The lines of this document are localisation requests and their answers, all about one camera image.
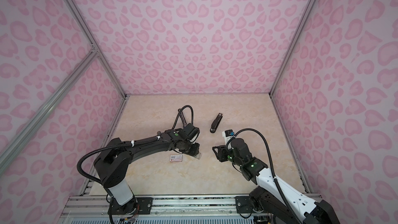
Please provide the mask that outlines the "red white staple box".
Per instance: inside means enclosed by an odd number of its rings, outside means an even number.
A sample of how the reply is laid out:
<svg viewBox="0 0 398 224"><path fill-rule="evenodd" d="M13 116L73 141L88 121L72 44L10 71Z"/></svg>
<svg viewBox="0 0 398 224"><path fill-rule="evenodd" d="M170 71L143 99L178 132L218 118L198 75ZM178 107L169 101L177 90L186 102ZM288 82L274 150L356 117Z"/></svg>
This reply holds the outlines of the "red white staple box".
<svg viewBox="0 0 398 224"><path fill-rule="evenodd" d="M182 159L183 159L182 154L170 155L170 162L182 162Z"/></svg>

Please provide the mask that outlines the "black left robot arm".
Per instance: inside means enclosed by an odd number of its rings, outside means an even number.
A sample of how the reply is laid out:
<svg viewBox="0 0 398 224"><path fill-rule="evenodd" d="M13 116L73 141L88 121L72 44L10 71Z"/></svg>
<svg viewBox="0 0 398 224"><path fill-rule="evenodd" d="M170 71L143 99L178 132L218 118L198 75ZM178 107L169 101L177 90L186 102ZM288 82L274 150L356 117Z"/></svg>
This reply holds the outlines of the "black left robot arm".
<svg viewBox="0 0 398 224"><path fill-rule="evenodd" d="M113 139L94 161L99 183L119 206L130 204L134 194L125 179L130 164L155 153L172 150L197 157L200 155L200 144L196 142L199 135L199 128L188 125L183 129L158 132L155 136L137 141Z"/></svg>

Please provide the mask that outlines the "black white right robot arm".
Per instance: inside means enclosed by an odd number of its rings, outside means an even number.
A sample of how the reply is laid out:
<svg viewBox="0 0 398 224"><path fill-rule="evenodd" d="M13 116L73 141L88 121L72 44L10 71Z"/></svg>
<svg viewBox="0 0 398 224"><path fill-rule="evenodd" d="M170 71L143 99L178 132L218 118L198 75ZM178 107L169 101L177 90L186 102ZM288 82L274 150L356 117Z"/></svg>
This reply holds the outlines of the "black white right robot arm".
<svg viewBox="0 0 398 224"><path fill-rule="evenodd" d="M249 193L254 212L268 212L286 224L339 224L325 200L316 201L299 192L272 172L271 166L254 157L243 139L232 139L212 148L220 162L231 162L247 181L257 187Z"/></svg>

